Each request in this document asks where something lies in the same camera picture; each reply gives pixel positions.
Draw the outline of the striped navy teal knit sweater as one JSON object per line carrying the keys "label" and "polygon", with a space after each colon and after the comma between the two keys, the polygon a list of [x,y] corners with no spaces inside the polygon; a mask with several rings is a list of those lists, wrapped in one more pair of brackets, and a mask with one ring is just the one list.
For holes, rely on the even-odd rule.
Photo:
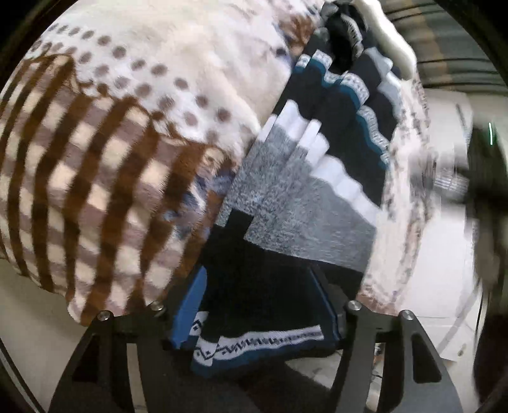
{"label": "striped navy teal knit sweater", "polygon": [[192,370],[332,351],[312,275],[360,279],[400,117],[399,73],[352,5],[333,3],[230,187],[201,264],[208,312]]}

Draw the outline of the cream floral fleece blanket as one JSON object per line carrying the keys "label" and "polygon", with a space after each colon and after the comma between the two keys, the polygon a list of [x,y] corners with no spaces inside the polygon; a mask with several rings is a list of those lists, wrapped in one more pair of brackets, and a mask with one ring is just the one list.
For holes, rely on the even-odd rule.
{"label": "cream floral fleece blanket", "polygon": [[[196,263],[330,6],[352,2],[71,5],[1,92],[2,258],[83,325],[163,299]],[[400,117],[359,291],[386,312],[431,214],[409,172],[427,152],[424,91],[418,71],[405,80],[393,65]]]}

